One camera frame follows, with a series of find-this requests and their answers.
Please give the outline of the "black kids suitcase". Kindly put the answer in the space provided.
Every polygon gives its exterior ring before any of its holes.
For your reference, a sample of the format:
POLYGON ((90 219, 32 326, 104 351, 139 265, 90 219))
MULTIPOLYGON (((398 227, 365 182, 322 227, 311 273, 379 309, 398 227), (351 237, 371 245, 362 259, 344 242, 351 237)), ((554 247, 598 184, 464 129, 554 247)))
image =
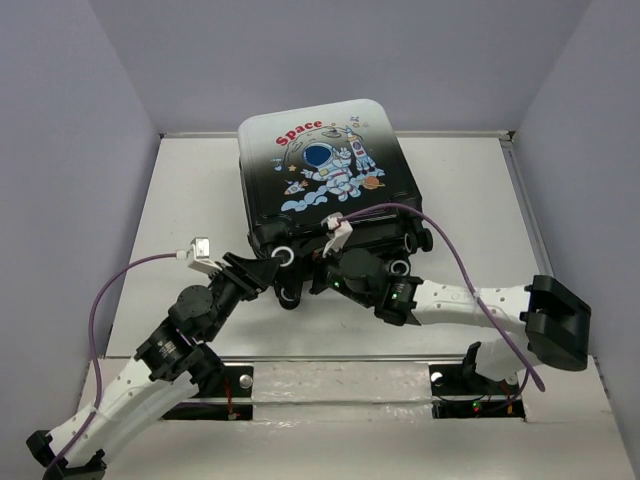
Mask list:
POLYGON ((325 218, 370 208, 352 221, 347 248, 364 248, 393 273, 411 269, 433 236, 418 217, 422 195, 384 108, 356 99, 250 117, 237 130, 248 241, 276 255, 280 305, 301 300, 328 240, 325 218))

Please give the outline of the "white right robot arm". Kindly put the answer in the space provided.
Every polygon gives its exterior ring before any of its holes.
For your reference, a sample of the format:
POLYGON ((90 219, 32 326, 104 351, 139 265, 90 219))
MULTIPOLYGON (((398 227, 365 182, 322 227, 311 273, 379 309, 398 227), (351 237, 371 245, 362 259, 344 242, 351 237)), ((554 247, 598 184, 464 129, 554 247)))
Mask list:
POLYGON ((497 339, 468 347, 460 379, 470 391, 482 392, 520 371, 539 384, 538 365, 570 372, 588 366, 591 308, 552 276, 469 289, 400 275, 365 249, 317 254, 313 261, 312 293, 331 289, 386 324, 494 329, 497 339))

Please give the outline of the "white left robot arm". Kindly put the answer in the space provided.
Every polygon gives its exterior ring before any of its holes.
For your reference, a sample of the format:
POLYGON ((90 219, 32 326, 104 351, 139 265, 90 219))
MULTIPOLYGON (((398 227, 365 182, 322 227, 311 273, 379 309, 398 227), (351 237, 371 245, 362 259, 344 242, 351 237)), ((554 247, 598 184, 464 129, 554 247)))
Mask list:
POLYGON ((46 479, 101 479, 107 461, 173 407, 195 396, 212 396, 225 365, 210 348, 242 301, 271 286, 280 260, 227 253, 221 262, 194 257, 207 285, 182 290, 167 317, 142 342, 110 383, 94 369, 94 400, 63 424, 31 434, 26 445, 46 479))

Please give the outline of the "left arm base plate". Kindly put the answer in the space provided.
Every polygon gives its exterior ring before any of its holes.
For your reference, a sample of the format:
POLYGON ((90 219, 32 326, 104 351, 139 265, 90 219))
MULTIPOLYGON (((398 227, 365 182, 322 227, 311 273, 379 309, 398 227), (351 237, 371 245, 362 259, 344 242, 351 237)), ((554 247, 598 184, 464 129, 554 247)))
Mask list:
POLYGON ((206 396, 198 393, 162 416, 168 421, 251 421, 254 365, 227 364, 220 383, 206 396))

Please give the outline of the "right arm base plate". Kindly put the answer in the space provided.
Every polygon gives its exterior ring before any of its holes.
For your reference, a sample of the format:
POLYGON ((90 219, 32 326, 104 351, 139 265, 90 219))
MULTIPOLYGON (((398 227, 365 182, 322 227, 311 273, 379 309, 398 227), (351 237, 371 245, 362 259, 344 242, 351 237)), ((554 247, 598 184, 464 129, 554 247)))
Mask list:
POLYGON ((459 363, 429 367, 434 419, 525 419, 523 387, 519 382, 496 382, 476 372, 480 345, 473 343, 459 363))

